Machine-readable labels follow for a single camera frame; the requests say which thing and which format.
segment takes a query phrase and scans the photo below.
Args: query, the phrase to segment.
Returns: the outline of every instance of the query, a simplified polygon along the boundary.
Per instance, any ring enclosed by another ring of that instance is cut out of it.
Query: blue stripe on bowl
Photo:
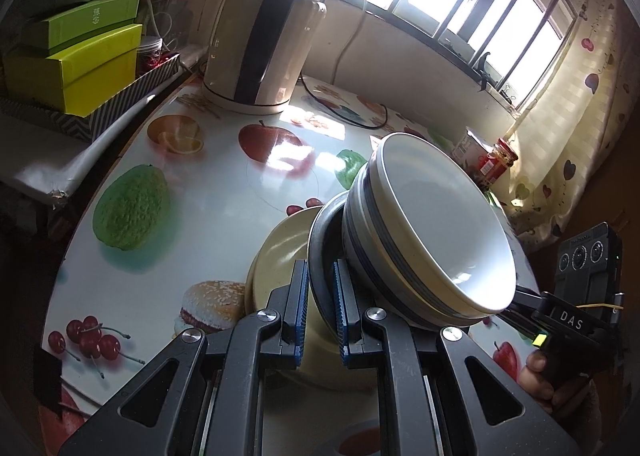
[[[382,278],[380,277],[380,275],[378,274],[376,269],[373,267],[373,265],[369,261],[369,258],[367,257],[367,254],[364,251],[364,248],[362,248],[362,244],[360,243],[360,240],[358,239],[358,235],[357,235],[355,227],[353,225],[351,212],[349,210],[348,205],[345,205],[345,207],[344,207],[343,219],[344,219],[345,224],[347,225],[347,233],[349,235],[349,239],[350,239],[351,245],[353,246],[353,249],[355,251],[356,257],[358,258],[358,261],[360,262],[360,266],[363,268],[363,270],[367,274],[367,277],[369,277],[369,280],[373,283],[373,285],[376,287],[376,289],[380,292],[380,295],[382,295],[382,297],[384,297],[389,302],[389,304],[391,306],[396,308],[402,315],[407,317],[409,320],[411,320],[411,321],[413,321],[413,322],[415,322],[416,324],[419,324],[419,325],[433,327],[433,325],[429,321],[423,319],[418,314],[416,314],[414,311],[412,311],[410,308],[408,308],[404,303],[402,303],[395,296],[395,294],[393,294],[393,292],[391,292],[389,287],[384,283],[384,281],[382,280]]]
[[[460,319],[468,320],[468,317],[461,315],[451,309],[448,305],[444,304],[439,298],[437,298],[431,290],[427,288],[414,270],[409,266],[409,263],[406,262],[404,256],[396,246],[394,240],[391,237],[391,234],[387,230],[384,221],[382,220],[382,215],[378,210],[376,205],[376,201],[373,197],[373,190],[371,188],[371,180],[369,179],[369,167],[364,172],[364,199],[367,204],[367,209],[369,210],[369,215],[371,217],[372,224],[380,238],[380,242],[385,247],[386,252],[388,253],[391,260],[394,262],[395,266],[398,268],[398,271],[402,276],[409,282],[409,284],[413,287],[413,289],[420,294],[427,302],[429,302],[432,306],[434,306],[437,310],[439,310],[443,314],[451,315],[452,317],[457,317]]]

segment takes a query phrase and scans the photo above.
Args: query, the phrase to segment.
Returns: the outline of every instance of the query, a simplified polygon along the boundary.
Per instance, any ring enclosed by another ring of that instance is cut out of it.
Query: chevron pattern tray
[[[67,115],[44,106],[16,102],[0,96],[0,112],[19,118],[35,126],[67,134],[83,142],[95,141],[125,111],[151,90],[158,87],[179,68],[180,56],[175,55],[164,64],[142,75],[129,86],[120,90],[111,99],[82,117]]]

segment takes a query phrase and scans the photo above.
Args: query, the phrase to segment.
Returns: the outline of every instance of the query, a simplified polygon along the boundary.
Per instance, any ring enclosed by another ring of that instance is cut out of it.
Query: curtain
[[[507,134],[520,159],[494,186],[527,252],[561,236],[640,92],[640,30],[623,0],[584,0],[542,87]]]

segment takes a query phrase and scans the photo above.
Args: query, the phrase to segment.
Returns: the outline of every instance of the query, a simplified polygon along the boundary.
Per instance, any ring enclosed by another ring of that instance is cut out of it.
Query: metal bolt
[[[386,311],[382,308],[369,308],[367,310],[367,317],[372,321],[382,321],[386,317]]]
[[[447,326],[442,330],[442,336],[448,341],[459,341],[462,338],[462,331],[453,326]]]
[[[278,313],[269,308],[265,308],[264,310],[260,310],[257,315],[258,319],[260,319],[262,322],[271,322],[276,320]]]
[[[202,338],[202,331],[198,330],[197,328],[189,328],[188,330],[182,332],[180,338],[187,344],[193,344],[194,342],[198,342]]]

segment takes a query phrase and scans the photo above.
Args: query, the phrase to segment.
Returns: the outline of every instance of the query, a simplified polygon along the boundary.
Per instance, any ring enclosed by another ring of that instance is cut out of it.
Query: camera lens
[[[579,246],[574,250],[574,258],[572,264],[574,270],[580,270],[584,266],[584,262],[587,260],[587,249],[584,246]]]
[[[560,257],[560,272],[564,272],[566,268],[569,266],[569,254],[563,254]]]
[[[593,246],[591,247],[591,261],[600,261],[603,251],[604,247],[602,246],[602,242],[596,241],[595,243],[593,243]]]

